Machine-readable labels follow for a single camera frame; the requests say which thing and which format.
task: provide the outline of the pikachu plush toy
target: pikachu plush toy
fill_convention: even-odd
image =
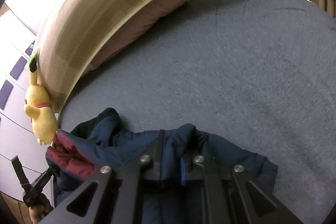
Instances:
[[[36,58],[33,58],[29,64],[29,87],[26,92],[24,110],[31,118],[33,132],[39,145],[51,144],[58,129],[58,123],[47,91],[37,83],[37,74],[37,62]]]

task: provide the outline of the gray fabric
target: gray fabric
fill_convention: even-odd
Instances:
[[[192,0],[82,78],[62,129],[106,107],[135,131],[190,122],[279,165],[274,195],[322,223],[336,202],[335,42],[335,20],[305,0]]]

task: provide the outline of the wooden floor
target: wooden floor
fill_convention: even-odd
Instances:
[[[9,209],[12,211],[13,215],[17,219],[18,223],[20,224],[31,224],[31,220],[29,217],[29,210],[27,206],[14,198],[11,198],[4,193],[1,193],[3,199],[7,203]]]
[[[8,6],[6,4],[2,5],[0,8],[0,17],[9,10]]]

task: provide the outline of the blue strip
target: blue strip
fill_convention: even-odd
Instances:
[[[181,185],[185,185],[184,159],[181,158]]]
[[[13,85],[5,80],[3,83],[1,89],[0,89],[0,108],[3,110],[5,108],[5,105],[7,103],[7,100],[12,92]]]
[[[165,131],[165,141],[163,142],[163,148],[162,148],[162,157],[161,157],[161,163],[160,163],[160,181],[162,180],[162,169],[163,169],[163,159],[165,157],[165,149],[166,149],[166,139],[167,139],[167,132]]]
[[[16,62],[15,66],[12,68],[11,72],[9,73],[10,76],[12,76],[15,80],[17,80],[20,74],[22,73],[23,69],[25,68],[26,63],[27,60],[21,56],[19,60]]]

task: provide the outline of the black metal bracket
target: black metal bracket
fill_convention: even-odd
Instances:
[[[158,175],[164,136],[160,131],[158,141],[124,167],[103,166],[41,224],[141,223],[146,191],[181,187],[180,181],[161,181]],[[199,191],[202,224],[302,224],[241,165],[225,168],[197,151],[187,151],[182,168],[183,188]]]
[[[22,195],[23,202],[27,207],[31,207],[37,204],[43,204],[42,199],[46,199],[47,197],[42,194],[44,186],[48,183],[53,175],[50,169],[44,171],[41,175],[37,177],[31,184],[27,179],[25,172],[23,171],[21,162],[18,156],[15,156],[11,163],[13,165],[14,171],[19,179],[20,185],[23,188],[24,192]]]

